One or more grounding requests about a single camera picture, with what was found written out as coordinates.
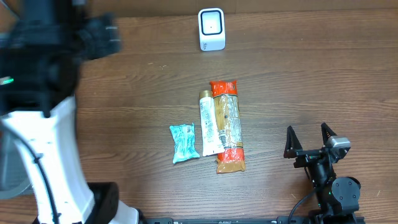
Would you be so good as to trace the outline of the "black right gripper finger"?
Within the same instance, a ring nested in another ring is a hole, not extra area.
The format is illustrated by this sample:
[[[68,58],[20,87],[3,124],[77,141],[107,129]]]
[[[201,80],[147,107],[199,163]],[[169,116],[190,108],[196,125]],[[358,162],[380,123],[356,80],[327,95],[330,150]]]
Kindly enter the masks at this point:
[[[322,130],[323,144],[326,146],[326,142],[329,140],[329,138],[331,136],[336,136],[336,133],[326,123],[321,124],[321,130]]]
[[[297,135],[292,126],[287,128],[287,140],[284,150],[284,158],[295,158],[299,152],[303,151],[303,147],[297,138]]]

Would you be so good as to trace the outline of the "white tube with gold cap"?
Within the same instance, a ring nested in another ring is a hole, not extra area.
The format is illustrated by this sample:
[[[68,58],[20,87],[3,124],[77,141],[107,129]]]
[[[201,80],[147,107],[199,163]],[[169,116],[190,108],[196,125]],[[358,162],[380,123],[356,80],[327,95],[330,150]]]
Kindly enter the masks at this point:
[[[215,101],[211,90],[199,94],[201,135],[203,156],[211,156],[224,152],[216,123]]]

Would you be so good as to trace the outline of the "teal tissue pack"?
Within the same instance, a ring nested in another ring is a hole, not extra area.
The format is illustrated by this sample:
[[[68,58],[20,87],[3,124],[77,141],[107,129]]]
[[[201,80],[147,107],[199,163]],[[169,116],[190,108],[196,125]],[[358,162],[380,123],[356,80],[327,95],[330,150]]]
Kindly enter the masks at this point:
[[[175,125],[169,128],[174,140],[173,164],[200,157],[195,149],[194,123]]]

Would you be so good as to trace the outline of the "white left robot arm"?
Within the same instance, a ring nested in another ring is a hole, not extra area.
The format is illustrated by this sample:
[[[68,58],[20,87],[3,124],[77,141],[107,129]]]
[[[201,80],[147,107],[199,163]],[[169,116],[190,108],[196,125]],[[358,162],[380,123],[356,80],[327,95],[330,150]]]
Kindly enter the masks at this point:
[[[21,155],[36,223],[139,223],[115,182],[88,182],[76,142],[75,90],[86,60],[119,52],[109,14],[84,1],[25,0],[1,50],[1,126]]]

